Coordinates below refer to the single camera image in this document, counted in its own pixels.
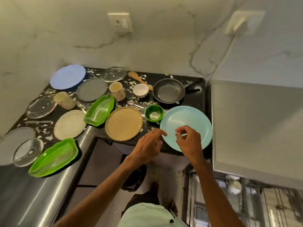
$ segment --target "wooden spoon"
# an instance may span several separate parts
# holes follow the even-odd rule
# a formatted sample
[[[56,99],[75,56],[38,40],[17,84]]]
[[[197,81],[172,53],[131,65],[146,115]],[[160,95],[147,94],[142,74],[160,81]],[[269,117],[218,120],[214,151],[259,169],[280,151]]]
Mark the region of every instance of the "wooden spoon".
[[[143,80],[140,79],[139,75],[136,72],[130,71],[129,73],[127,73],[127,75],[137,81],[139,81],[142,84],[147,85],[147,87],[150,89],[150,91],[153,90],[153,88],[151,86],[149,86],[147,83],[145,83]]]

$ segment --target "beige plate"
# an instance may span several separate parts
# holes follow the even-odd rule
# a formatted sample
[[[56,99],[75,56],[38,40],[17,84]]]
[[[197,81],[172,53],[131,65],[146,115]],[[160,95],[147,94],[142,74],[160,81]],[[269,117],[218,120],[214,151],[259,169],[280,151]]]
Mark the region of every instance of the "beige plate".
[[[140,112],[132,107],[114,110],[106,120],[105,131],[116,141],[126,141],[135,137],[143,126]]]
[[[85,129],[83,121],[85,113],[80,110],[72,110],[62,115],[56,122],[54,135],[57,139],[74,138]]]

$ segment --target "light green shirt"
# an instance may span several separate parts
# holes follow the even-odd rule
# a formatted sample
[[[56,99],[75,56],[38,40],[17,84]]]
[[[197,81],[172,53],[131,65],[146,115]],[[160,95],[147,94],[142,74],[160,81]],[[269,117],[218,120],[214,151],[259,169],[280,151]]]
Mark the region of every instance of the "light green shirt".
[[[163,206],[139,203],[128,208],[117,227],[188,227]]]

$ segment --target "forearm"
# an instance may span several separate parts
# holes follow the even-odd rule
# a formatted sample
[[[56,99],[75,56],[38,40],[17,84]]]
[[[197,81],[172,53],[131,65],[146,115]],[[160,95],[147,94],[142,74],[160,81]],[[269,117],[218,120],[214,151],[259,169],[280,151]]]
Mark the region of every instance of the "forearm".
[[[127,157],[88,197],[61,218],[55,227],[93,227],[129,175],[137,168]]]
[[[211,225],[213,227],[244,227],[244,224],[239,220],[222,189],[214,179],[211,167],[203,156],[197,156],[192,161],[192,164],[199,176]]]

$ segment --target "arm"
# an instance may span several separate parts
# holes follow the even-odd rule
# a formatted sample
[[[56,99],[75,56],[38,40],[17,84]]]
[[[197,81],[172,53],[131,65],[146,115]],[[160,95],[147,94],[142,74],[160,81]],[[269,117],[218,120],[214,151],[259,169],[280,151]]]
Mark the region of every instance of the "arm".
[[[139,139],[133,152],[89,196],[61,218],[55,227],[93,227],[130,174],[160,153],[161,129],[153,129]]]
[[[244,227],[214,179],[210,165],[203,157],[200,134],[189,126],[179,127],[176,132],[177,144],[198,174],[211,225],[213,227]]]

